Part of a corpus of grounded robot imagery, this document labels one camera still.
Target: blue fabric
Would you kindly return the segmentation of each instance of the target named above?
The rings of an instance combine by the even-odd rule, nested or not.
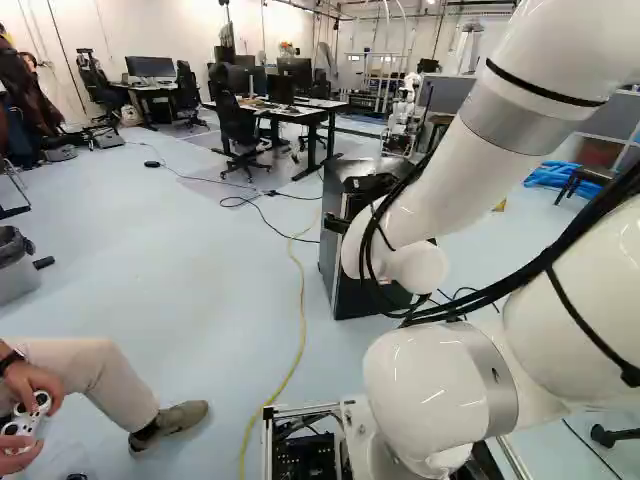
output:
[[[524,181],[524,186],[531,188],[541,185],[562,189],[569,181],[569,177],[573,171],[580,166],[578,163],[558,162],[555,160],[543,162],[540,167],[536,168],[531,175],[527,177]],[[575,193],[587,200],[591,200],[601,189],[602,187],[600,185],[583,180],[580,182]]]

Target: gray trash can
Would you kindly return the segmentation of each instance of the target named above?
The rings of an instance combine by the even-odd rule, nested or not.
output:
[[[33,266],[35,247],[17,228],[0,227],[0,305],[40,286],[40,273]]]

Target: light blue floor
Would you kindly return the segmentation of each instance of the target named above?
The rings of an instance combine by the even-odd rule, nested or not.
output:
[[[129,129],[123,135],[156,145],[183,173],[207,172],[223,162],[207,149],[159,133]],[[344,141],[351,145],[347,157],[376,150],[375,140]],[[100,480],[236,478],[244,426],[294,357],[300,278],[286,241],[253,209],[225,210],[215,195],[203,192],[223,187],[142,165],[154,158],[151,149],[129,144],[23,175],[34,211],[11,224],[37,244],[38,255],[54,255],[57,263],[43,272],[40,290],[0,309],[0,331],[107,336],[161,403],[207,399],[213,422],[187,437],[189,442],[165,442],[147,458],[133,460],[122,431],[84,398],[68,398],[25,478],[57,479],[78,469]],[[282,191],[319,196],[321,187],[310,176]],[[445,291],[481,287],[553,241],[584,205],[573,198],[554,207],[554,196],[517,187],[505,213],[490,213],[464,233],[442,239],[452,263]],[[6,178],[0,178],[0,202],[18,202]],[[320,208],[320,202],[285,198],[262,198],[259,204],[288,233],[309,226]],[[307,238],[318,238],[318,232],[316,223]],[[280,402],[318,403],[362,392],[366,348],[395,323],[382,317],[335,322],[316,266],[317,246],[299,244],[295,253],[306,270],[308,344]],[[518,434],[514,443],[537,465],[532,470],[540,475],[534,478],[614,478],[562,425]],[[258,478],[258,445],[256,430],[248,479]],[[562,471],[574,463],[579,474]]]

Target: shoe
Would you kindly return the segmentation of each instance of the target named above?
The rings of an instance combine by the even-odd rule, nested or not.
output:
[[[129,435],[129,452],[132,456],[137,456],[158,440],[195,427],[207,416],[208,411],[209,404],[204,400],[191,400],[160,410],[155,419],[158,430],[146,440],[140,440],[133,434]]]

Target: game controller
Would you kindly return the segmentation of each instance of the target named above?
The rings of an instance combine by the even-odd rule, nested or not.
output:
[[[51,410],[51,395],[44,390],[33,392],[38,408],[29,413],[24,403],[20,402],[13,407],[13,419],[0,430],[0,435],[18,435],[21,437],[35,437],[36,430],[43,417]],[[20,449],[5,449],[7,455],[17,455],[31,450],[33,446]]]

